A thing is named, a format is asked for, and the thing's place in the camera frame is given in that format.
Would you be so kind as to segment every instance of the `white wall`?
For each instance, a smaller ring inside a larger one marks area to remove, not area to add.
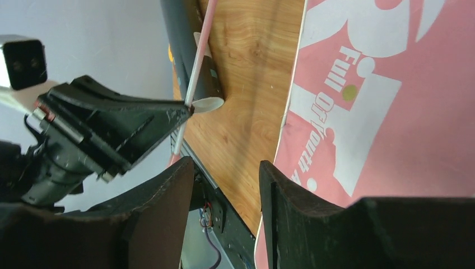
[[[52,80],[70,82],[90,75],[121,94],[173,96],[159,0],[0,0],[0,34],[40,39]],[[0,105],[0,139],[20,143],[25,150],[34,139],[22,117]],[[84,195],[69,196],[61,204],[67,210],[85,210],[159,174],[169,156],[167,140],[123,178],[109,184],[88,178]]]

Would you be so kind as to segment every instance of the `black metal frame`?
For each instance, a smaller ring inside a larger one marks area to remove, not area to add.
[[[175,139],[176,132],[171,135],[172,147]],[[255,236],[186,141],[183,142],[181,155],[192,157],[195,164],[195,182],[190,211],[202,208],[205,201],[209,202],[212,207],[213,230],[234,268],[254,269]]]

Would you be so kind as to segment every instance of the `white circle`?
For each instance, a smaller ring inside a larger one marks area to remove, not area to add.
[[[309,180],[307,180],[307,189],[311,192],[316,191],[316,181],[315,181],[315,179],[309,178]]]
[[[224,100],[219,97],[208,97],[193,101],[192,104],[195,113],[204,113],[220,108],[224,104]]]
[[[358,76],[366,78],[367,76],[372,74],[375,66],[376,66],[376,63],[374,62],[373,58],[371,57],[363,58],[358,63],[358,66],[356,67],[356,73],[358,74]]]

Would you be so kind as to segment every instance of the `wooden surface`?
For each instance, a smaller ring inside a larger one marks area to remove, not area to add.
[[[202,11],[207,1],[201,1]],[[252,233],[259,163],[273,161],[304,0],[219,0],[209,40],[225,104],[188,121],[185,140]],[[174,96],[180,98],[176,78]]]

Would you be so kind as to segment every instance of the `yellow-green circle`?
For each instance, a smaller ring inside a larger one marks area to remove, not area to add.
[[[358,95],[358,88],[355,85],[348,85],[342,90],[343,100],[353,101]]]

